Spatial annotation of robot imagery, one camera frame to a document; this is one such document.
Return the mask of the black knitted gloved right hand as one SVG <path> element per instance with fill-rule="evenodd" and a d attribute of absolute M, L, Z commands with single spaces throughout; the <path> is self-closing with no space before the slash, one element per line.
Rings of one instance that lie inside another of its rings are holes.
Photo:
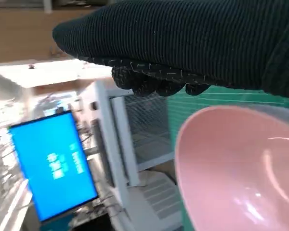
<path fill-rule="evenodd" d="M 124 0 L 60 23 L 53 40 L 138 96 L 220 86 L 289 98 L 289 0 Z"/>

